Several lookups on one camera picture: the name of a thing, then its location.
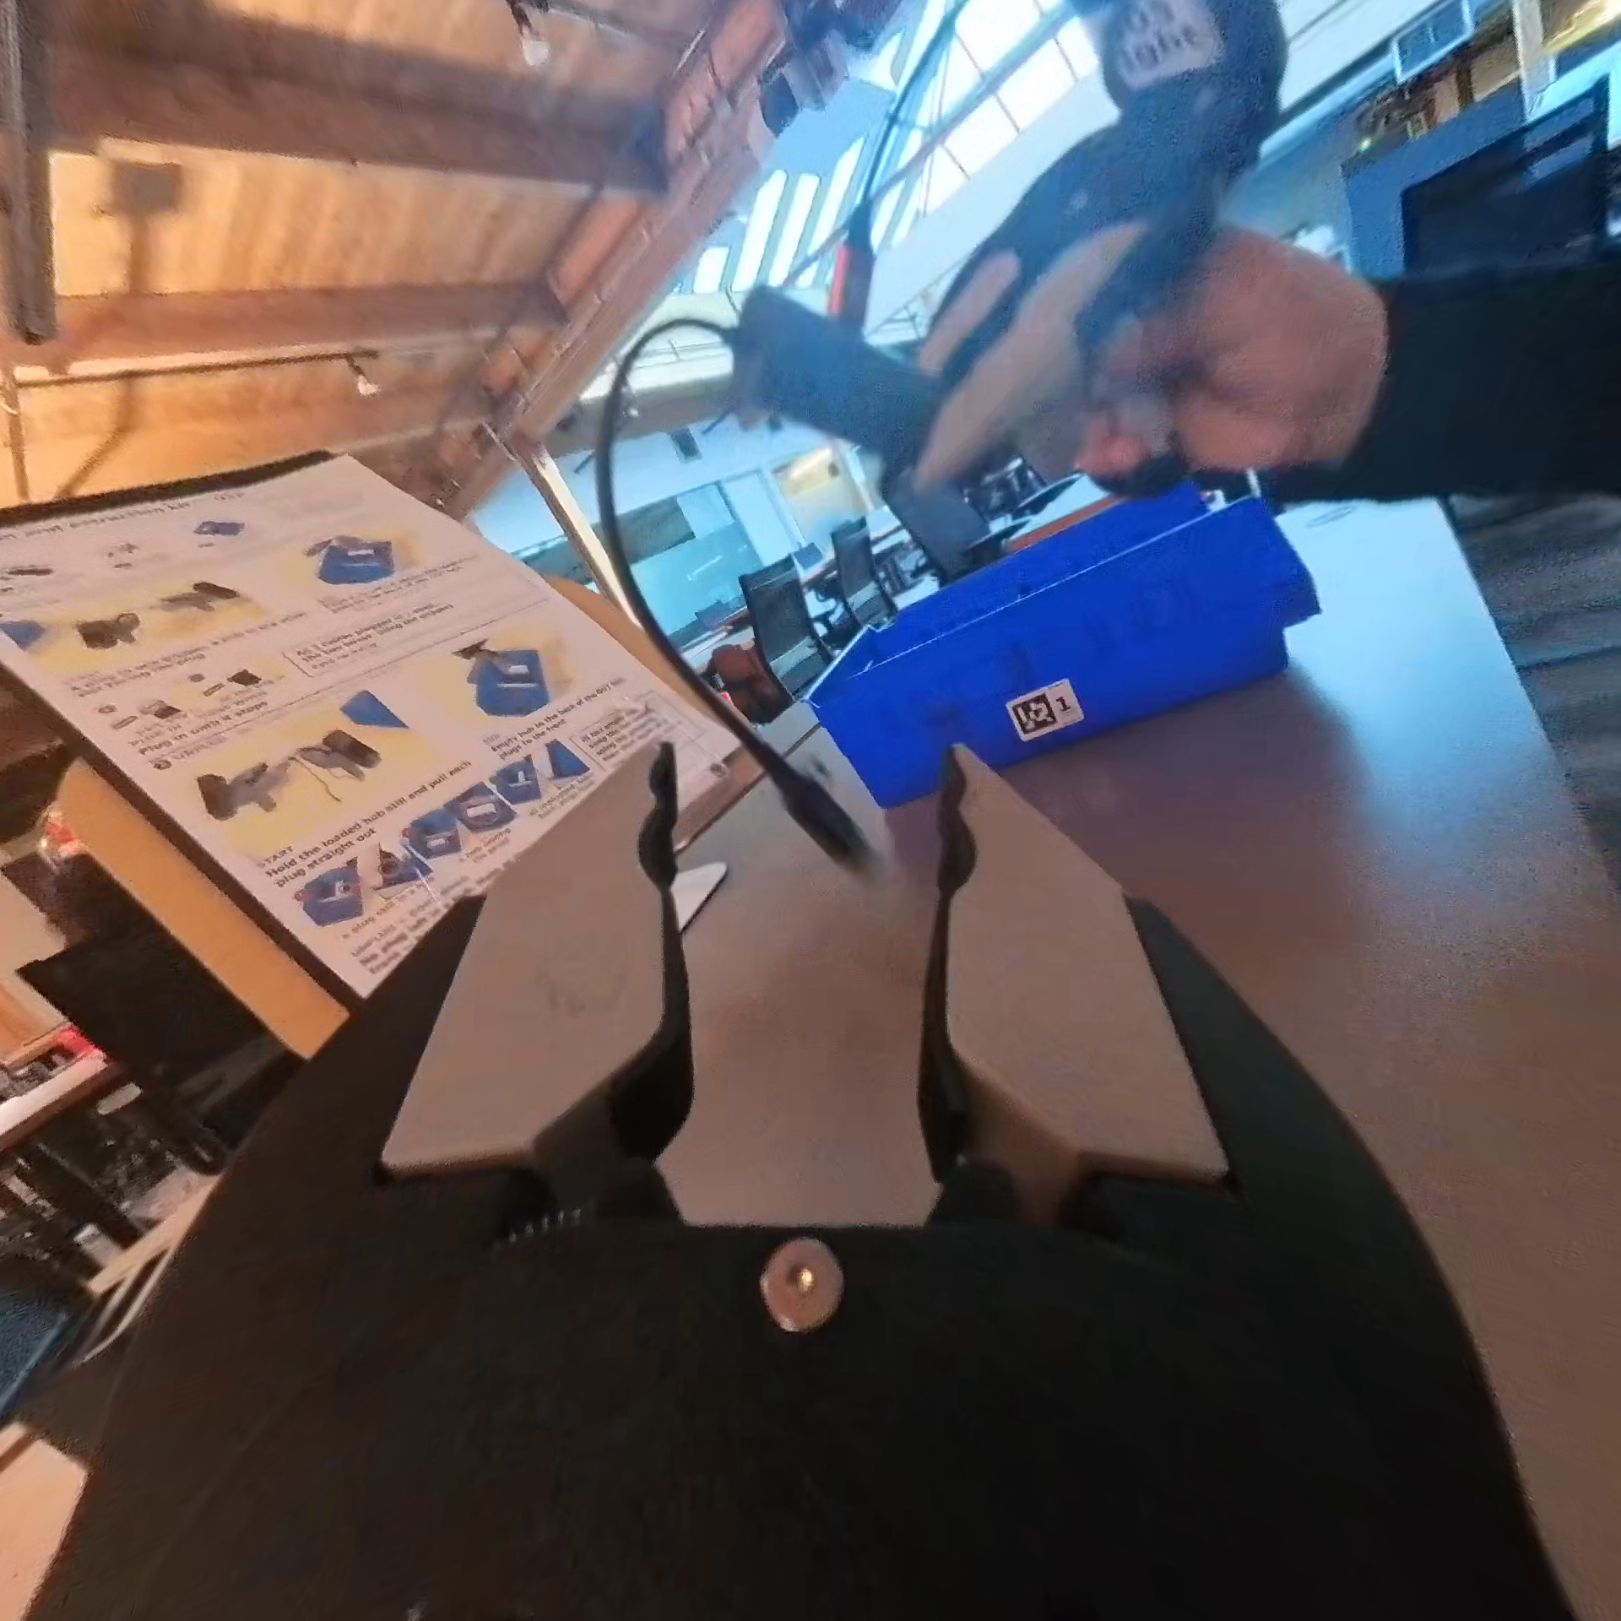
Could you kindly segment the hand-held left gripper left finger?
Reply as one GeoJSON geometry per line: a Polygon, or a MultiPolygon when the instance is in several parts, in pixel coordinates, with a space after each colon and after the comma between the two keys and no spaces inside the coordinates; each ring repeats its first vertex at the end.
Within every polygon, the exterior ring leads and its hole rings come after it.
{"type": "Polygon", "coordinates": [[[696,1099],[676,748],[645,744],[479,904],[381,1165],[618,1171],[696,1099]]]}

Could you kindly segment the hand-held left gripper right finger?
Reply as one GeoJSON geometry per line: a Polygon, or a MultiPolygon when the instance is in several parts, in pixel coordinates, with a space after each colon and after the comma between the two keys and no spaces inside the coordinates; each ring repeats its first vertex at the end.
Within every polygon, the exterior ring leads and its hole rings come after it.
{"type": "Polygon", "coordinates": [[[1218,1184],[1228,1157],[1126,889],[964,744],[939,794],[919,1115],[939,1178],[1218,1184]]]}

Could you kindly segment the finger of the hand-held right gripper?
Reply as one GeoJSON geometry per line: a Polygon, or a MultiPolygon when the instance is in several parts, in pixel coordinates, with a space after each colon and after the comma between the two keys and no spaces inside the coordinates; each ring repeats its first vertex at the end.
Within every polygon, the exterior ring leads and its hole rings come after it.
{"type": "Polygon", "coordinates": [[[960,275],[931,327],[939,379],[1006,379],[1045,354],[1074,351],[1066,331],[1103,283],[1103,252],[1066,252],[1026,285],[1022,262],[995,252],[960,275]]]}
{"type": "Polygon", "coordinates": [[[927,356],[925,376],[941,383],[941,399],[912,470],[917,488],[970,480],[1014,457],[1049,480],[1081,468],[1089,434],[1085,354],[985,354],[954,387],[944,358],[927,356]]]}

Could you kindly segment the blue plastic bin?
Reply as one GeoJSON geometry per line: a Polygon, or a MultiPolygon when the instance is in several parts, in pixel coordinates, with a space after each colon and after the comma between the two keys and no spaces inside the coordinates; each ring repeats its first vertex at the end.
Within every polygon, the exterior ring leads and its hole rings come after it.
{"type": "Polygon", "coordinates": [[[1010,767],[1284,671],[1323,611],[1257,497],[1193,488],[1070,522],[865,628],[807,702],[885,808],[964,744],[1010,767]]]}

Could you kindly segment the person's right forearm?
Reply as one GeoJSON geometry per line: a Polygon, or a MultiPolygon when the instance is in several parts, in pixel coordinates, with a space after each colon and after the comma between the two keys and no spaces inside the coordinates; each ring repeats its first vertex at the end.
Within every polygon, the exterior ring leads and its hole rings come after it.
{"type": "Polygon", "coordinates": [[[1386,362],[1338,455],[1263,466],[1284,499],[1620,495],[1620,264],[1377,281],[1386,362]]]}

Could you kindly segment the person's right hand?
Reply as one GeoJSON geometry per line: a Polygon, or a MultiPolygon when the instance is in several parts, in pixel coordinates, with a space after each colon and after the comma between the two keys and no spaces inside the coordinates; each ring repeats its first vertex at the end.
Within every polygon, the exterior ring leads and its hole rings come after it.
{"type": "Polygon", "coordinates": [[[1137,399],[1163,405],[1193,472],[1338,462],[1369,426],[1388,351],[1386,300],[1371,281],[1228,229],[1168,306],[1112,339],[1076,464],[1116,486],[1157,453],[1128,416],[1137,399]]]}

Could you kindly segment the black office chair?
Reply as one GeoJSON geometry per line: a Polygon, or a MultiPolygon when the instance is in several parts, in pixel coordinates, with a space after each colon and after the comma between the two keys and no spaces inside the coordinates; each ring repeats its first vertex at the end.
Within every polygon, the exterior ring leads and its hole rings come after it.
{"type": "Polygon", "coordinates": [[[865,628],[883,628],[900,609],[879,571],[875,542],[865,518],[850,518],[831,536],[838,576],[838,594],[854,621],[865,628]]]}
{"type": "Polygon", "coordinates": [[[804,698],[836,661],[815,623],[802,572],[784,557],[740,576],[757,652],[792,698],[804,698]]]}

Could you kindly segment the instruction sheet on board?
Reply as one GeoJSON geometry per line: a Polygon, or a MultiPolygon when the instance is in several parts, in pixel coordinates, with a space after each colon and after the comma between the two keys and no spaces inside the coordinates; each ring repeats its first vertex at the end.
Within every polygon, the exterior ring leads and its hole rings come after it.
{"type": "Polygon", "coordinates": [[[5,681],[68,850],[310,1057],[626,758],[738,742],[611,601],[350,457],[5,513],[5,681]]]}

